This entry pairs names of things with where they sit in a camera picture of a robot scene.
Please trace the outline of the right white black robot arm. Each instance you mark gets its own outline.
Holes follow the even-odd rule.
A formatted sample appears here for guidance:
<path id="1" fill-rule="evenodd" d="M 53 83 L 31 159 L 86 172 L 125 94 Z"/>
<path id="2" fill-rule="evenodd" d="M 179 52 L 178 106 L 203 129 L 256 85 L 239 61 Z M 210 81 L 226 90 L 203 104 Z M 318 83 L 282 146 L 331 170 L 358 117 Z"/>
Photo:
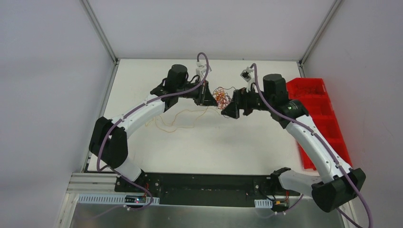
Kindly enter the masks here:
<path id="1" fill-rule="evenodd" d="M 331 212 L 357 197 L 366 179 L 362 169 L 353 169 L 325 140 L 308 110 L 299 100 L 288 97 L 286 81 L 280 74 L 263 77 L 263 91 L 249 88 L 234 90 L 231 102 L 222 110 L 224 116 L 238 119 L 254 110 L 268 111 L 303 148 L 319 176 L 309 176 L 284 167 L 271 174 L 270 190 L 287 190 L 311 197 L 324 212 Z"/>

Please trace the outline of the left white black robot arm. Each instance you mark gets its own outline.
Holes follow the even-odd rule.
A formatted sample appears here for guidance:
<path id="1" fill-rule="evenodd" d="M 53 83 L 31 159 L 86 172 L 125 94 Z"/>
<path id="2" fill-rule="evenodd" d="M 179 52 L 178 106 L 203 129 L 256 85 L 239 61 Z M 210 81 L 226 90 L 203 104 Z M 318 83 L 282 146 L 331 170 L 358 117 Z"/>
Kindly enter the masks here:
<path id="1" fill-rule="evenodd" d="M 145 186 L 144 171 L 129 158 L 130 136 L 147 121 L 166 112 L 179 98 L 192 99 L 199 106 L 217 106 L 208 81 L 202 78 L 206 65 L 199 65 L 197 74 L 189 80 L 187 67 L 174 64 L 167 77 L 132 110 L 112 119 L 97 119 L 89 151 L 111 169 L 127 178 L 127 186 L 133 192 L 140 192 Z"/>

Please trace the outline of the red plastic bin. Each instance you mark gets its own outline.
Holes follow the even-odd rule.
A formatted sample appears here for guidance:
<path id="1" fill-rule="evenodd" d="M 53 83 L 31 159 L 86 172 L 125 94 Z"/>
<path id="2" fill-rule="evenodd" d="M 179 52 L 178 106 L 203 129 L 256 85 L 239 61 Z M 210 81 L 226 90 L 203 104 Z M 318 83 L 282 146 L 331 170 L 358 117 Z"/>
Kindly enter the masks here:
<path id="1" fill-rule="evenodd" d="M 337 154 L 352 165 L 325 83 L 321 78 L 294 78 L 286 83 L 290 99 L 299 100 Z"/>

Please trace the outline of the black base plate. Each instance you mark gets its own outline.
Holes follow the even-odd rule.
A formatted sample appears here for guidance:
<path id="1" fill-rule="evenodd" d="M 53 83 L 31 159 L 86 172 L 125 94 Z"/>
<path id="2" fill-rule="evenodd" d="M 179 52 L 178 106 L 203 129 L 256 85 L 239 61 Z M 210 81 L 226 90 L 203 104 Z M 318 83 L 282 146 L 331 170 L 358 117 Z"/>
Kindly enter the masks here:
<path id="1" fill-rule="evenodd" d="M 299 196 L 268 175 L 148 172 L 136 180 L 163 205 L 253 207 L 256 200 Z"/>

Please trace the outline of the aluminium frame rail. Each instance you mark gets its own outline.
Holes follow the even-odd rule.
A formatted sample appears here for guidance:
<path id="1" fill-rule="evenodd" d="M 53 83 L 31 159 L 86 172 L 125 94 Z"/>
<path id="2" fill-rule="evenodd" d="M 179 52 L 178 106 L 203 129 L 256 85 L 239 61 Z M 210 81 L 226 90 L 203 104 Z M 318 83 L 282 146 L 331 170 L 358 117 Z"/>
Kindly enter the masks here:
<path id="1" fill-rule="evenodd" d="M 317 177 L 314 177 L 313 182 L 308 183 L 308 181 L 302 180 L 302 178 L 291 180 L 291 173 L 291 171 L 285 173 L 275 171 L 269 176 L 272 180 L 277 181 L 281 188 L 296 191 L 300 195 L 305 194 L 306 196 L 310 196 L 311 193 L 315 193 L 319 196 L 329 196 L 330 198 L 337 199 L 351 191 L 351 186 L 345 177 L 335 178 L 328 183 L 323 183 Z M 69 183 L 69 189 L 109 193 L 140 193 L 142 190 L 139 187 L 140 185 L 136 184 L 136 182 L 130 184 L 123 177 L 118 177 L 111 173 L 74 174 Z"/>

